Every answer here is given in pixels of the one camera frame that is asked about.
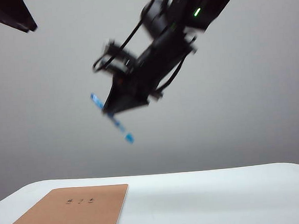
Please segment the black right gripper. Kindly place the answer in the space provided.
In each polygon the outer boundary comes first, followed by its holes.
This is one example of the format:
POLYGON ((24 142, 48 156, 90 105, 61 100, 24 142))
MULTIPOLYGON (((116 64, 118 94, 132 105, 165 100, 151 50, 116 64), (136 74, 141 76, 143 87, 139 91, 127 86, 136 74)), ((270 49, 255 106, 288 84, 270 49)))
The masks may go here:
POLYGON ((127 50, 125 79, 113 76, 110 92, 103 106, 104 114, 116 114, 148 106, 148 97, 160 98, 177 76, 184 60, 197 50, 182 29, 169 28, 139 55, 127 50))

